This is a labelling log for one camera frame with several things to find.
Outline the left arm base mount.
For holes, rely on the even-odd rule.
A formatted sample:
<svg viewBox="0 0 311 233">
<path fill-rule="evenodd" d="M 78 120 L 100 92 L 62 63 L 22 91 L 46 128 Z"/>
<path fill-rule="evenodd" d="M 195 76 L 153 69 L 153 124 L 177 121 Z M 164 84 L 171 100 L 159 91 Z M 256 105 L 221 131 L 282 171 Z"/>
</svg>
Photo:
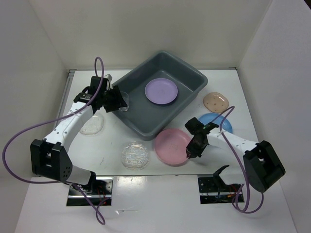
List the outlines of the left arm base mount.
<svg viewBox="0 0 311 233">
<path fill-rule="evenodd" d="M 102 202 L 102 206 L 111 206 L 112 202 L 112 189 L 113 189 L 112 176 L 97 176 L 95 186 L 87 191 L 79 186 L 83 193 L 89 198 L 94 206 Z M 69 188 L 66 206 L 89 206 L 89 203 L 84 196 L 74 187 Z"/>
</svg>

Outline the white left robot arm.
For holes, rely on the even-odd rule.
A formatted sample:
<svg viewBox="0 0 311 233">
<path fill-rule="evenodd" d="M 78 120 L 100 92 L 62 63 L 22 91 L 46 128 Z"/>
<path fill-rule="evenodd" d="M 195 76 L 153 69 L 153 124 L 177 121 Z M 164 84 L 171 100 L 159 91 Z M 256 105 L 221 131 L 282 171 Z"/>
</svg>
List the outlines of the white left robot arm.
<svg viewBox="0 0 311 233">
<path fill-rule="evenodd" d="M 61 183 L 79 185 L 86 194 L 96 191 L 96 174 L 72 164 L 69 148 L 82 127 L 104 108 L 106 112 L 117 111 L 127 104 L 118 86 L 112 86 L 110 74 L 103 78 L 93 76 L 90 86 L 83 89 L 56 128 L 44 139 L 35 139 L 30 145 L 32 172 Z"/>
</svg>

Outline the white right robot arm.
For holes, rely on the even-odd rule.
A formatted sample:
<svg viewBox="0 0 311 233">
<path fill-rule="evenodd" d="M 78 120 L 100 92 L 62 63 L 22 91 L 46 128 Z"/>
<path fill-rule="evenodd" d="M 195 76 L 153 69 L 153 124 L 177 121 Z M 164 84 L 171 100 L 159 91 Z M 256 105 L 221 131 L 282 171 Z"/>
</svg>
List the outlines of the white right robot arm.
<svg viewBox="0 0 311 233">
<path fill-rule="evenodd" d="M 243 160 L 245 172 L 232 169 L 230 175 L 226 176 L 228 165 L 219 170 L 220 174 L 213 179 L 213 185 L 219 191 L 226 190 L 230 184 L 241 183 L 246 175 L 249 184 L 256 191 L 264 193 L 286 173 L 273 146 L 265 140 L 249 141 L 220 129 L 215 123 L 204 125 L 195 117 L 185 127 L 193 136 L 186 147 L 188 159 L 201 157 L 207 146 L 214 146 L 228 152 L 234 151 Z"/>
</svg>

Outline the clear textured round plate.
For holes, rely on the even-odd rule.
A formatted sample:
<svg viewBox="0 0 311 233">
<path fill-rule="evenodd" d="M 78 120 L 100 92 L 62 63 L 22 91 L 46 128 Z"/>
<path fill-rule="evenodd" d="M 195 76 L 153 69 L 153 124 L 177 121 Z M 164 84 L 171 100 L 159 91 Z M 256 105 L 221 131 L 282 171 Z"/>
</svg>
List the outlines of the clear textured round plate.
<svg viewBox="0 0 311 233">
<path fill-rule="evenodd" d="M 121 163 L 131 170 L 144 169 L 149 163 L 149 151 L 143 143 L 125 144 L 121 151 Z"/>
</svg>

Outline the amber dotted glass plate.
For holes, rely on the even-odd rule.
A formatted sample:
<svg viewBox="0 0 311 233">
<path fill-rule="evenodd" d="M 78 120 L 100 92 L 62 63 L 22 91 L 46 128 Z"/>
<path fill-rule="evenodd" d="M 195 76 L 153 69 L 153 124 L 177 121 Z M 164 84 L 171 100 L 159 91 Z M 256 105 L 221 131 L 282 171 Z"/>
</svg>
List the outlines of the amber dotted glass plate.
<svg viewBox="0 0 311 233">
<path fill-rule="evenodd" d="M 213 113 L 221 113 L 229 107 L 228 99 L 218 92 L 208 93 L 203 98 L 203 104 Z"/>
</svg>

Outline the pink round plate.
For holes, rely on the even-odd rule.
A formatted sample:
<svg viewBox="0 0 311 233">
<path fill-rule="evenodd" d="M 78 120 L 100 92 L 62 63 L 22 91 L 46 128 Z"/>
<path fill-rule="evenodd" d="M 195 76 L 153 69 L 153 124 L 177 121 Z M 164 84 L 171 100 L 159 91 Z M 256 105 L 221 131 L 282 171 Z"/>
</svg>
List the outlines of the pink round plate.
<svg viewBox="0 0 311 233">
<path fill-rule="evenodd" d="M 154 140 L 157 157 L 170 166 L 181 166 L 188 160 L 186 147 L 190 137 L 180 129 L 165 129 Z"/>
</svg>

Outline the purple round plate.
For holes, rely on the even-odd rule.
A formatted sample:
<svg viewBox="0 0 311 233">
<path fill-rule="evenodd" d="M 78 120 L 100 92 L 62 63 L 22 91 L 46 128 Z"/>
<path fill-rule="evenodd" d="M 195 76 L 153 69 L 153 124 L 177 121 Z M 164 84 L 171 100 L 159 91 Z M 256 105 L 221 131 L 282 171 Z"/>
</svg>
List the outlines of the purple round plate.
<svg viewBox="0 0 311 233">
<path fill-rule="evenodd" d="M 165 105 L 176 99 L 178 87 L 166 78 L 153 79 L 145 86 L 145 96 L 154 104 Z"/>
</svg>

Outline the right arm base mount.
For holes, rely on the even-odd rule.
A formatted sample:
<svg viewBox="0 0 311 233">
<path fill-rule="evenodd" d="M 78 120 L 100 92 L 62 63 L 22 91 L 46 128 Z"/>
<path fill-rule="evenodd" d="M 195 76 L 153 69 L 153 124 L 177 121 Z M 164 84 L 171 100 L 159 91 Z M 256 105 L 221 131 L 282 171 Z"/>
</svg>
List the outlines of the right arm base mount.
<svg viewBox="0 0 311 233">
<path fill-rule="evenodd" d="M 240 186 L 235 183 L 220 188 L 211 175 L 198 176 L 200 204 L 231 203 Z"/>
</svg>

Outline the clear squarish glass plate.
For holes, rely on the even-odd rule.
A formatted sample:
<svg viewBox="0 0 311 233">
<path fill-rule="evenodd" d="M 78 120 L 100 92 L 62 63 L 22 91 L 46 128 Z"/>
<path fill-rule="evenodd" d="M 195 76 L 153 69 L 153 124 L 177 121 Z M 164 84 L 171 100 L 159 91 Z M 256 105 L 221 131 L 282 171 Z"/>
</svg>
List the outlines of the clear squarish glass plate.
<svg viewBox="0 0 311 233">
<path fill-rule="evenodd" d="M 95 114 L 80 129 L 80 133 L 84 135 L 94 135 L 99 133 L 104 127 L 104 116 Z"/>
</svg>

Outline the blue round plate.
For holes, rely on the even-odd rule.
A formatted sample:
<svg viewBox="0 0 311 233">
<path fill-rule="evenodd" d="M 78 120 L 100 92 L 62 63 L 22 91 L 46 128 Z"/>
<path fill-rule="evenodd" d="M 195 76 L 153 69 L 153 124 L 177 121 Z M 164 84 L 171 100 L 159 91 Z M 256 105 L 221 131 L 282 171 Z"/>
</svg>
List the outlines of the blue round plate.
<svg viewBox="0 0 311 233">
<path fill-rule="evenodd" d="M 212 122 L 220 126 L 224 117 L 223 116 L 217 117 L 217 116 L 218 116 L 217 113 L 207 113 L 207 114 L 200 116 L 198 120 L 204 125 L 207 125 L 210 122 Z M 233 133 L 232 125 L 228 119 L 224 120 L 222 124 L 222 129 L 226 130 L 229 133 Z"/>
</svg>

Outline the clear plastic cup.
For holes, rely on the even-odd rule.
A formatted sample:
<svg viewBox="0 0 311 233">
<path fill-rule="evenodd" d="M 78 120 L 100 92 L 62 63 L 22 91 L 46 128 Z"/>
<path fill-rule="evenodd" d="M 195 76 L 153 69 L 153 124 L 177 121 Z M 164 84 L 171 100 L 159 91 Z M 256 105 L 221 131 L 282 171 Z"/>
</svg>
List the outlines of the clear plastic cup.
<svg viewBox="0 0 311 233">
<path fill-rule="evenodd" d="M 121 92 L 121 96 L 122 96 L 123 100 L 125 101 L 125 103 L 127 104 L 127 106 L 121 107 L 121 108 L 119 108 L 119 110 L 121 112 L 128 111 L 128 109 L 129 109 L 129 95 L 126 92 Z"/>
</svg>

